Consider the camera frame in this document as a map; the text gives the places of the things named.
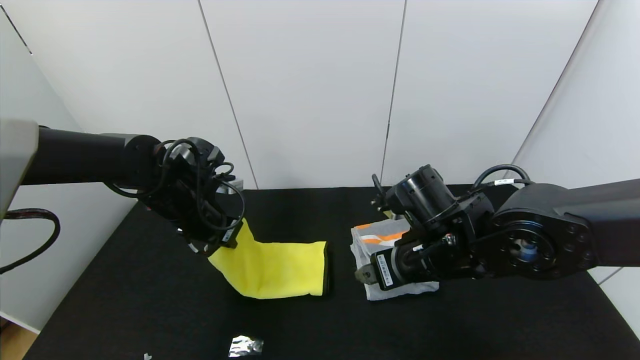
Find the crumpled foil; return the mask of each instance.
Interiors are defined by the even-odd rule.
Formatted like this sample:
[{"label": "crumpled foil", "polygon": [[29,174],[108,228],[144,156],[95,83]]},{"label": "crumpled foil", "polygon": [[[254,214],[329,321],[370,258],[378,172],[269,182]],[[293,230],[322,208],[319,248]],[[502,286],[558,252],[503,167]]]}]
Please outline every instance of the crumpled foil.
[{"label": "crumpled foil", "polygon": [[260,339],[252,339],[248,336],[240,335],[231,340],[229,347],[229,357],[241,357],[247,355],[262,354],[262,344]]}]

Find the wooden floor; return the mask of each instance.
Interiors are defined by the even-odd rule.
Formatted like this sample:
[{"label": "wooden floor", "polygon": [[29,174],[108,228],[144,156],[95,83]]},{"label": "wooden floor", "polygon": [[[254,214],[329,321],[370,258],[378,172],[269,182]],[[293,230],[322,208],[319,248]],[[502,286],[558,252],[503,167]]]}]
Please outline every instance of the wooden floor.
[{"label": "wooden floor", "polygon": [[14,323],[5,326],[0,334],[0,359],[22,360],[33,341],[36,340],[36,336],[33,332]]}]

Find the barcode label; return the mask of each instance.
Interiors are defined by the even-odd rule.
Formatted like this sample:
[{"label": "barcode label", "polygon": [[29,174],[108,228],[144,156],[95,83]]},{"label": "barcode label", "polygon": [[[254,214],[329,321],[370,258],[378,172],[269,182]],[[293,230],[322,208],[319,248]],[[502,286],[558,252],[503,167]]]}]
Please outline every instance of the barcode label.
[{"label": "barcode label", "polygon": [[496,180],[493,182],[494,185],[504,185],[504,184],[513,184],[515,182],[515,179],[502,179],[502,180]]},{"label": "barcode label", "polygon": [[227,230],[225,235],[222,237],[222,242],[223,243],[229,242],[229,239],[231,239],[231,235],[234,234],[235,230],[236,230],[235,228]]},{"label": "barcode label", "polygon": [[385,280],[385,285],[391,286],[394,284],[394,281],[391,279],[391,273],[389,272],[389,267],[387,266],[387,260],[384,255],[376,256],[378,258],[378,267],[380,267],[380,272],[382,273],[382,279]]}]

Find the white panel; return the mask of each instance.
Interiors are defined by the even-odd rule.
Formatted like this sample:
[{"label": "white panel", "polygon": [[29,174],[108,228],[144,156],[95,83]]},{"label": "white panel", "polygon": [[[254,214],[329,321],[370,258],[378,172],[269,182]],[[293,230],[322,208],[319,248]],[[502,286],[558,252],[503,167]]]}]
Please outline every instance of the white panel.
[{"label": "white panel", "polygon": [[596,268],[589,269],[588,271],[593,280],[600,284],[607,277],[616,272],[617,269],[619,269],[617,266],[598,266]]},{"label": "white panel", "polygon": [[[81,130],[3,13],[0,118],[32,119],[56,129]],[[20,187],[10,209],[51,210],[60,218],[61,232],[49,250],[0,277],[0,314],[35,331],[42,329],[133,204],[103,184]],[[39,248],[52,229],[46,220],[5,220],[0,232],[0,266]]]},{"label": "white panel", "polygon": [[409,0],[383,182],[427,163],[473,183],[511,163],[595,0]]},{"label": "white panel", "polygon": [[640,268],[623,268],[600,287],[640,338]]},{"label": "white panel", "polygon": [[404,3],[203,1],[260,188],[370,186]]},{"label": "white panel", "polygon": [[[638,19],[637,1],[598,4],[516,158],[535,181],[576,188],[640,178]],[[640,336],[639,281],[640,269],[624,268],[602,288]]]},{"label": "white panel", "polygon": [[255,188],[197,1],[3,5],[85,130],[204,138]]}]

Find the bolt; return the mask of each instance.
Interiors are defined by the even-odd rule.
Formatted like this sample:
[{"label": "bolt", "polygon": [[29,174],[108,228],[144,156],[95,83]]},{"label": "bolt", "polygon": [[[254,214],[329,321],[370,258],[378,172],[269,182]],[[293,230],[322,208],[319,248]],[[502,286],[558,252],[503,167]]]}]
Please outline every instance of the bolt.
[{"label": "bolt", "polygon": [[456,236],[451,233],[448,233],[442,237],[442,241],[444,241],[444,243],[447,244],[448,246],[453,246],[456,244]]}]

